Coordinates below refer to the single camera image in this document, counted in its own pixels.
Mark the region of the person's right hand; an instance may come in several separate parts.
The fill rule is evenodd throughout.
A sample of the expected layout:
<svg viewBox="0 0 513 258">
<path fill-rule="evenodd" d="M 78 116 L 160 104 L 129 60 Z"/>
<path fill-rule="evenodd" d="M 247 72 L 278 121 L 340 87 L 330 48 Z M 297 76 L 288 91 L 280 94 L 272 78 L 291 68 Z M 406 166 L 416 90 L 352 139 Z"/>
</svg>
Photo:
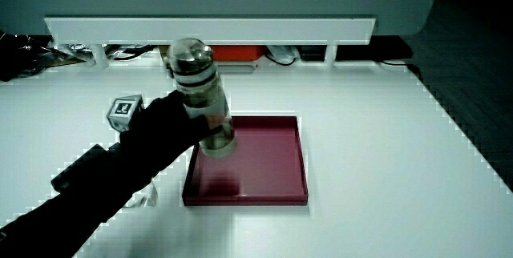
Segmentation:
<svg viewBox="0 0 513 258">
<path fill-rule="evenodd" d="M 191 118 L 182 94 L 173 91 L 154 99 L 120 134 L 115 156 L 123 171 L 156 175 L 187 149 L 218 133 L 223 122 L 221 112 Z"/>
</svg>

